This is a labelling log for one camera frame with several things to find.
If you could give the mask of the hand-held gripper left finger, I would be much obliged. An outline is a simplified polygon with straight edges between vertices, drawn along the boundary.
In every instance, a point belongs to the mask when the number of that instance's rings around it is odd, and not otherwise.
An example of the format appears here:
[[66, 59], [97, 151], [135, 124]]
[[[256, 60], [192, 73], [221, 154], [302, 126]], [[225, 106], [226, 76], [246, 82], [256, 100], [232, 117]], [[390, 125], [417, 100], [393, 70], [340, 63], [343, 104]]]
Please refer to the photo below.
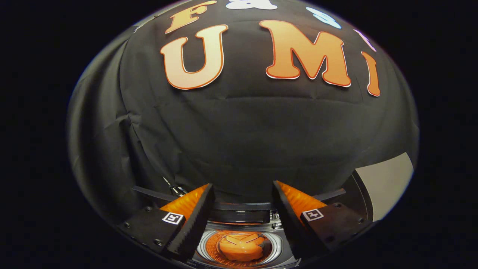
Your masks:
[[161, 208], [145, 207], [118, 225], [137, 244], [170, 259], [190, 259], [196, 251], [215, 201], [207, 184]]

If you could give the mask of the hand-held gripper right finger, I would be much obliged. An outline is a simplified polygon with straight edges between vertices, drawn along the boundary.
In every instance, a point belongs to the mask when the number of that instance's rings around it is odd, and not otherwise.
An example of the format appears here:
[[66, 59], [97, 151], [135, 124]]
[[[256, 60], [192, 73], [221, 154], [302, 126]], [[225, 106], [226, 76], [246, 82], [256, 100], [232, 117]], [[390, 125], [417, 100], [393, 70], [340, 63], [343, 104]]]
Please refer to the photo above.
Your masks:
[[272, 196], [295, 258], [324, 256], [374, 225], [343, 203], [327, 205], [279, 181], [273, 182]]

